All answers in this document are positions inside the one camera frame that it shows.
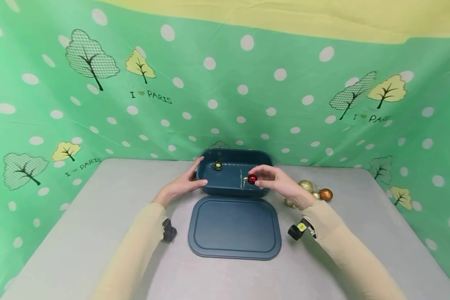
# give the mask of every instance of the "beige sleeve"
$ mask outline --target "beige sleeve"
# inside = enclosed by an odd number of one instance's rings
[[[143,277],[153,251],[162,240],[165,209],[150,203],[137,215],[91,300],[129,300]]]
[[[317,242],[366,300],[404,300],[405,295],[373,253],[348,229],[325,202],[302,211],[312,224]]]

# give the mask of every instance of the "hand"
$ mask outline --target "hand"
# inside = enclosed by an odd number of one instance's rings
[[[270,165],[259,165],[248,172],[256,174],[255,185],[260,189],[272,189],[293,202],[300,210],[315,203],[315,197],[293,181],[284,171]]]
[[[197,190],[208,183],[207,180],[197,180],[195,170],[203,157],[198,158],[187,172],[180,175],[177,179],[164,186],[155,197],[153,202],[162,205],[164,208],[172,200],[177,199],[181,195]]]

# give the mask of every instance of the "dark blue lid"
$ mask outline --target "dark blue lid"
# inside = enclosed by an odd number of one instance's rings
[[[273,259],[282,247],[277,213],[262,199],[205,197],[193,208],[188,244],[204,257]]]

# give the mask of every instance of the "polka dot fabric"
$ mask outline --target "polka dot fabric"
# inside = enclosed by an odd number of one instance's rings
[[[0,295],[101,161],[210,147],[366,169],[450,277],[450,39],[382,45],[36,5],[0,1]]]

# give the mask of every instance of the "gray table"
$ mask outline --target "gray table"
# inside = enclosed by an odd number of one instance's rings
[[[47,235],[2,300],[86,300],[140,209],[191,162],[108,159]],[[450,300],[450,280],[365,170],[282,166],[294,180],[335,193],[330,205],[372,250],[410,300]],[[357,299],[310,236],[287,235],[298,211],[270,193],[282,249],[267,262],[202,258],[187,243],[196,191],[167,210],[178,235],[152,256],[135,300]]]

